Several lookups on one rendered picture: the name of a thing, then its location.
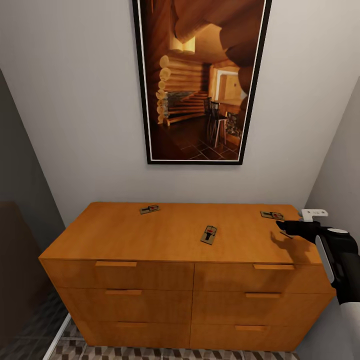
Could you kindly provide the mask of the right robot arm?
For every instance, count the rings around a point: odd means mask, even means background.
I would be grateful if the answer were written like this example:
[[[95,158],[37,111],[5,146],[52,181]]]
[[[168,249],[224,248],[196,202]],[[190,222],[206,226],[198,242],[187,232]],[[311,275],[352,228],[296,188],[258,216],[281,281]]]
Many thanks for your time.
[[[299,220],[276,220],[280,230],[301,236],[317,247],[328,280],[336,288],[354,360],[360,360],[360,255],[349,232],[321,226],[314,217],[326,218],[323,209],[302,209]],[[321,226],[321,227],[320,227]]]

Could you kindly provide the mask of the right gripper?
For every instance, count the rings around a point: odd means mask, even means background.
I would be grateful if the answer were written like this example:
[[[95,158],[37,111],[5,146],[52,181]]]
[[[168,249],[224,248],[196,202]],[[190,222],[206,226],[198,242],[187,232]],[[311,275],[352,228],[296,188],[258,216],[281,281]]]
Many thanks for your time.
[[[310,227],[321,226],[321,223],[318,221],[304,222],[298,220],[276,220],[276,224],[279,226],[280,230],[285,230],[288,235],[301,236],[306,240],[308,239],[306,233]]]

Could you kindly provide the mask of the mousetrap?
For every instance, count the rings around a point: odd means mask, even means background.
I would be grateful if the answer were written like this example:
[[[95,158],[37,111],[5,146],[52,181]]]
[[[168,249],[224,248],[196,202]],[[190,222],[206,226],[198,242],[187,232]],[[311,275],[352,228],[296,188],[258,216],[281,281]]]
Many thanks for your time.
[[[262,211],[262,210],[260,211],[260,213],[263,218],[274,219],[274,220],[278,220],[278,221],[282,221],[282,222],[286,221],[286,218],[281,213],[268,212],[268,211]]]
[[[156,204],[156,205],[151,205],[151,206],[147,206],[144,208],[140,208],[140,214],[143,215],[143,214],[157,212],[160,210],[161,210],[161,208],[160,208],[159,204]]]
[[[283,235],[285,235],[285,236],[287,236],[287,237],[289,237],[289,238],[291,238],[291,239],[293,239],[293,238],[295,237],[294,235],[288,235],[288,234],[286,233],[286,230],[280,230],[280,233],[283,234]]]
[[[217,231],[218,227],[208,224],[200,241],[212,246]]]

